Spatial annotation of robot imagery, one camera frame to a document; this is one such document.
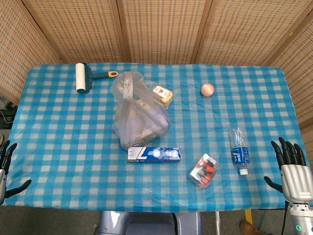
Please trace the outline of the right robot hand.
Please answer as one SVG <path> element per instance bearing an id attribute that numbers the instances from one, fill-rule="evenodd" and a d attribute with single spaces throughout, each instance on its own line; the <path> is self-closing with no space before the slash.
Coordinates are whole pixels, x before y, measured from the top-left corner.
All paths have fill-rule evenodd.
<path id="1" fill-rule="evenodd" d="M 279 137 L 279 142 L 281 145 L 271 141 L 271 145 L 275 152 L 282 184 L 273 182 L 268 176 L 264 177 L 265 182 L 282 193 L 290 203 L 312 202 L 313 174 L 306 164 L 302 148 L 297 143 L 285 141 L 282 137 Z"/>

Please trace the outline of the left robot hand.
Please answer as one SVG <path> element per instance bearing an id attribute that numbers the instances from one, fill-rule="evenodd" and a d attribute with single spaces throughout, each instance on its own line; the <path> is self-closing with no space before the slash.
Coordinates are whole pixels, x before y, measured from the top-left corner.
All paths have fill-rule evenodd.
<path id="1" fill-rule="evenodd" d="M 25 181 L 21 186 L 17 188 L 13 188 L 8 190 L 6 187 L 7 176 L 11 164 L 11 158 L 13 155 L 13 151 L 17 147 L 17 143 L 12 144 L 9 146 L 10 140 L 7 140 L 1 147 L 0 147 L 0 204 L 4 203 L 4 200 L 10 198 L 16 194 L 19 194 L 26 190 L 29 185 L 31 184 L 32 180 Z"/>

